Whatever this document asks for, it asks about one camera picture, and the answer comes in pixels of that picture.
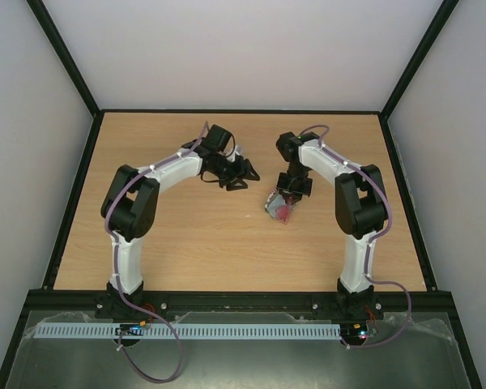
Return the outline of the patterned sunglasses case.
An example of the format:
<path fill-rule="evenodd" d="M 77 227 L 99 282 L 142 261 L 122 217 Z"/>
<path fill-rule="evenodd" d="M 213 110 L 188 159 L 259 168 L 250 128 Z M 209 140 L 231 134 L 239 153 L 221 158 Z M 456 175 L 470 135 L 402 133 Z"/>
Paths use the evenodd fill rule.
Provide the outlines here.
<path fill-rule="evenodd" d="M 287 224 L 301 200 L 302 197 L 299 194 L 274 186 L 266 198 L 264 210 L 272 220 Z"/>

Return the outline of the red thin frame sunglasses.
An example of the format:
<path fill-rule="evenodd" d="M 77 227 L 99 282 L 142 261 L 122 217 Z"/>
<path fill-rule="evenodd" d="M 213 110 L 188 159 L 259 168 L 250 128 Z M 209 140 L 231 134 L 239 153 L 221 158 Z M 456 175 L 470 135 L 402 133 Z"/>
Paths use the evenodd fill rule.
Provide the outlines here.
<path fill-rule="evenodd" d="M 275 220 L 286 224 L 299 202 L 300 198 L 278 194 L 271 204 L 272 216 Z"/>

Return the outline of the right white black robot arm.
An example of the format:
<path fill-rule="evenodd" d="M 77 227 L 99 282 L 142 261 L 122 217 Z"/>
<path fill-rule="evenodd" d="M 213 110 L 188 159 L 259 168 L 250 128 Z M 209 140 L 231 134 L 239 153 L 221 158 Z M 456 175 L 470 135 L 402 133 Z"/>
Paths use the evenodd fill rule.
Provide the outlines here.
<path fill-rule="evenodd" d="M 335 219 L 346 235 L 343 270 L 337 280 L 336 310 L 343 318 L 365 318 L 380 309 L 374 296 L 373 254 L 377 239 L 389 231 L 392 211 L 376 165 L 357 165 L 328 148 L 310 129 L 282 134 L 276 148 L 288 162 L 265 209 L 287 222 L 296 205 L 311 195 L 314 171 L 335 190 Z"/>

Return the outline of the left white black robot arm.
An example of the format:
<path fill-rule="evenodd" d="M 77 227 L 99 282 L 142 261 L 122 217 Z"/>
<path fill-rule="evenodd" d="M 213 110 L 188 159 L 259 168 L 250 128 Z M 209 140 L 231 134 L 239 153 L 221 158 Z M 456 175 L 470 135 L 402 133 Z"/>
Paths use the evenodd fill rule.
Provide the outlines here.
<path fill-rule="evenodd" d="M 155 221 L 160 195 L 204 173 L 214 175 L 214 183 L 227 191 L 244 190 L 260 179 L 234 135 L 209 124 L 195 140 L 160 162 L 118 168 L 100 209 L 112 243 L 113 271 L 105 293 L 97 298 L 98 317 L 131 319 L 152 313 L 143 304 L 143 239 Z"/>

